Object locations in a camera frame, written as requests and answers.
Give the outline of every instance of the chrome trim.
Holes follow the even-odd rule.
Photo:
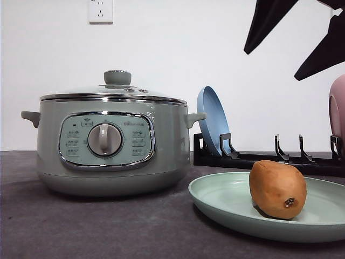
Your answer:
[[[141,103],[141,104],[169,104],[187,107],[187,104],[183,103],[173,103],[170,101],[158,101],[158,100],[142,100],[142,99],[116,99],[116,98],[65,98],[65,99],[49,99],[42,100],[41,102],[47,103],[63,103],[63,102],[73,102],[73,101],[113,101],[118,103]]]
[[[109,98],[109,99],[134,99],[134,100],[153,100],[153,101],[169,101],[171,103],[187,104],[186,101],[159,96],[145,96],[139,94],[114,94],[114,93],[67,93],[67,94],[50,94],[41,96],[40,101],[56,100],[56,99],[84,99],[84,98]]]
[[[119,116],[134,116],[134,117],[140,117],[144,119],[148,125],[149,125],[149,130],[150,130],[150,137],[151,137],[151,150],[148,153],[148,155],[133,163],[124,163],[124,164],[119,164],[119,165],[84,165],[84,164],[79,164],[79,163],[74,163],[71,161],[68,161],[61,153],[60,150],[60,142],[61,142],[61,134],[62,134],[62,129],[65,121],[70,118],[70,117],[76,117],[76,116],[83,116],[83,115],[119,115]],[[109,111],[102,111],[102,112],[78,112],[78,113],[71,113],[69,116],[67,116],[61,125],[60,129],[60,136],[59,136],[59,146],[58,146],[58,152],[60,154],[61,160],[69,167],[72,167],[73,169],[77,170],[83,170],[83,171],[122,171],[122,170],[129,170],[129,169],[134,169],[134,168],[139,168],[141,166],[144,166],[144,163],[148,162],[155,154],[156,152],[156,139],[155,139],[155,132],[153,128],[153,123],[152,121],[143,114],[140,113],[133,113],[133,112],[109,112]]]
[[[131,87],[131,88],[138,88],[136,86],[133,86],[133,85],[113,85],[113,84],[105,84],[105,85],[98,85],[98,87],[105,87],[107,89],[124,89],[124,88],[128,88],[128,87]]]

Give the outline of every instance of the cooker base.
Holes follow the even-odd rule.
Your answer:
[[[153,192],[175,184],[184,178],[188,168],[157,174],[82,178],[56,176],[37,172],[49,189],[57,192],[91,197],[126,196]]]

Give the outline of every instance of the dish rack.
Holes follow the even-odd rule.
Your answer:
[[[280,148],[279,134],[274,137],[275,153],[273,154],[268,154],[272,152],[255,154],[257,152],[236,151],[231,143],[231,133],[221,134],[219,140],[222,156],[214,156],[208,150],[202,134],[194,134],[194,165],[252,169],[256,161],[272,160],[292,165],[306,175],[345,177],[345,157],[342,154],[343,142],[341,138],[336,136],[330,136],[331,158],[317,158],[307,154],[303,148],[303,137],[301,135],[299,135],[300,152],[298,152],[299,155],[297,156],[286,154]],[[229,143],[230,153],[227,153],[223,147],[225,141]]]

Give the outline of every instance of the wall outlet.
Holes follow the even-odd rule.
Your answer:
[[[113,0],[89,0],[90,23],[113,23]]]

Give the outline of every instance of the lid knob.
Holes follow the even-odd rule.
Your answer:
[[[109,70],[104,72],[104,81],[107,85],[130,85],[132,75],[123,70]]]

